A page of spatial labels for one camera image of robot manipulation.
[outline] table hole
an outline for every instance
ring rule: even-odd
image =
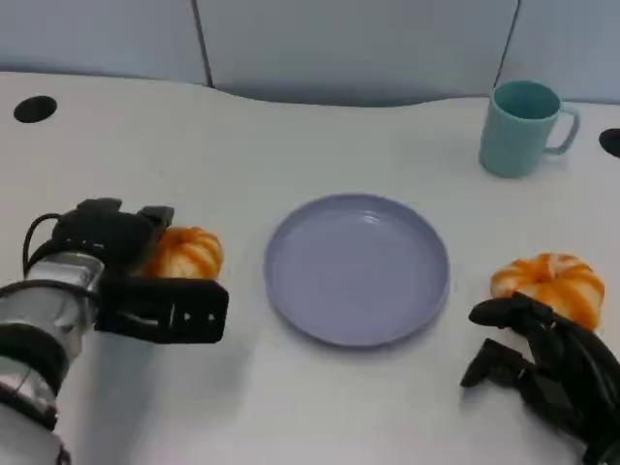
[[[57,108],[58,104],[54,99],[45,95],[38,95],[17,105],[13,116],[20,123],[38,123],[52,116]]]
[[[601,147],[610,155],[620,157],[620,129],[607,129],[599,136]]]

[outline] orange pumpkin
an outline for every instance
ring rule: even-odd
[[[143,273],[162,278],[216,279],[223,259],[215,234],[200,228],[168,228]]]
[[[599,324],[605,286],[590,266],[573,255],[540,254],[532,260],[512,262],[493,275],[494,297],[515,291],[588,329]]]

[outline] plate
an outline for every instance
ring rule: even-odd
[[[347,347],[379,346],[426,326],[450,287],[435,230],[401,203],[362,194],[294,211],[270,239],[263,272],[286,320]]]

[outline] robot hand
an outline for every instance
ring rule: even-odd
[[[216,343],[229,295],[214,281],[144,278],[173,209],[121,213],[121,201],[82,202],[30,227],[24,280],[0,289],[0,462],[65,465],[52,431],[56,396],[91,327],[160,344]],[[32,257],[36,227],[57,220]]]
[[[482,302],[469,318],[525,336],[535,363],[486,339],[464,388],[485,379],[516,388],[537,415],[586,445],[585,465],[620,463],[620,364],[601,339],[519,293]]]

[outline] mug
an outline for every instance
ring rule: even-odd
[[[573,126],[559,147],[547,147],[561,112],[573,116]],[[577,110],[564,108],[562,99],[543,84],[531,80],[502,84],[491,94],[480,139],[480,163],[502,177],[525,176],[536,169],[545,154],[566,153],[579,122]]]

